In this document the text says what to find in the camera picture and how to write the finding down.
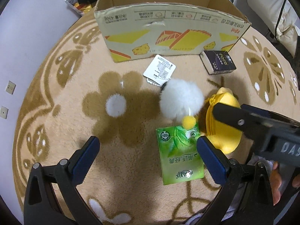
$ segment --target yellow plush toy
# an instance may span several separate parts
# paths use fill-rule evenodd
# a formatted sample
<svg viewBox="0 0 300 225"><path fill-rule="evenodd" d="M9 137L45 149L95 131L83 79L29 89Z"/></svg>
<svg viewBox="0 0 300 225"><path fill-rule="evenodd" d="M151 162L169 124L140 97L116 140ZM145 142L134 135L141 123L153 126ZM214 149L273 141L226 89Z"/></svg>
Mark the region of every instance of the yellow plush toy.
<svg viewBox="0 0 300 225"><path fill-rule="evenodd" d="M215 120L212 110L214 105L219 102L237 108L241 108L241 106L233 96L232 91L223 87L207 101L209 101L209 108L206 113L207 138L215 148L220 149L224 154L229 154L239 145L242 131Z"/></svg>

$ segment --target human hand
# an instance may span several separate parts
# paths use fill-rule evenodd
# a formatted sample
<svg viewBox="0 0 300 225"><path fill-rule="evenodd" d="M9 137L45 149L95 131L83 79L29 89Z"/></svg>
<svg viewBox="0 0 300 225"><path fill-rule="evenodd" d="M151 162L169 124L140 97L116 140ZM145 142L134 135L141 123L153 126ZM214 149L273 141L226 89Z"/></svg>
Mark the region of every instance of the human hand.
<svg viewBox="0 0 300 225"><path fill-rule="evenodd" d="M282 184L282 178L279 174L278 162L274 162L273 170L270 174L270 185L272 190L273 205L276 205L280 200L281 194L279 191L279 187L281 186L281 184Z"/></svg>
<svg viewBox="0 0 300 225"><path fill-rule="evenodd" d="M281 197L279 187L282 184L282 178L279 174L278 170L278 162L274 162L273 164L273 170L270 174L270 185L271 185L271 190L272 190L272 196L273 196L273 205L276 205ZM297 175L294 180L292 181L292 186L294 188L299 188L300 187L300 174Z"/></svg>
<svg viewBox="0 0 300 225"><path fill-rule="evenodd" d="M300 187L300 174L298 174L298 175L294 178L294 180L293 180L293 182L292 182L292 186L293 186L294 188L299 188L299 187Z"/></svg>

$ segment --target snack bag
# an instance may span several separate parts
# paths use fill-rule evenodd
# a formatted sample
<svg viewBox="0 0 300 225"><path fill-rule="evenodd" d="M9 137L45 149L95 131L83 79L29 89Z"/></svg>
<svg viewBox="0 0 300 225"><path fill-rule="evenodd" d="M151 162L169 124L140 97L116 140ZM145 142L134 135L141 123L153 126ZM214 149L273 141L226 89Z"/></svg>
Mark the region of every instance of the snack bag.
<svg viewBox="0 0 300 225"><path fill-rule="evenodd" d="M190 130L182 126L156 130L163 184L175 184L204 177L204 166L196 150L201 136L198 124Z"/></svg>
<svg viewBox="0 0 300 225"><path fill-rule="evenodd" d="M87 12L89 12L92 9L91 4L79 4L77 0L64 0L66 4L74 9L77 13L79 13L81 16L85 15Z"/></svg>

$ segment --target green tea drink carton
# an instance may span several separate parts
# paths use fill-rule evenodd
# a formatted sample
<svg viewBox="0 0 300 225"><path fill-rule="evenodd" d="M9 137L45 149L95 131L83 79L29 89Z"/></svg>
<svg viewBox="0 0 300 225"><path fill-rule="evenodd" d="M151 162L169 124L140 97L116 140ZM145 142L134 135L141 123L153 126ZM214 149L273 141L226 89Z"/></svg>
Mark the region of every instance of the green tea drink carton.
<svg viewBox="0 0 300 225"><path fill-rule="evenodd" d="M198 125L190 130L182 126L156 130L163 184L175 184L204 177L204 166L196 150L201 136Z"/></svg>

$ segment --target fluffy rug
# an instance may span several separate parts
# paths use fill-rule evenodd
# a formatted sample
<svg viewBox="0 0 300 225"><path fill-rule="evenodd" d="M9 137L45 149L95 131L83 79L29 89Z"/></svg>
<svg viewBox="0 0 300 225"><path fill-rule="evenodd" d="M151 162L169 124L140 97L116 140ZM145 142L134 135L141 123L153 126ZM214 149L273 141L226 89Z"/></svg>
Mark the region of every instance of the fluffy rug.
<svg viewBox="0 0 300 225"><path fill-rule="evenodd" d="M173 78L196 82L206 97L224 86L241 104L300 121L295 73L263 35L250 28L230 55L237 69L215 76L198 55L166 58L176 65ZM160 88L142 76L151 60L114 63L93 13L65 33L41 64L19 113L13 174L21 207L32 165L69 158L91 135L99 137L100 153L77 189L104 224L176 224L213 200L219 186L207 170L203 179L163 186L155 129L176 123L162 117ZM250 146L243 137L231 156L245 162Z"/></svg>

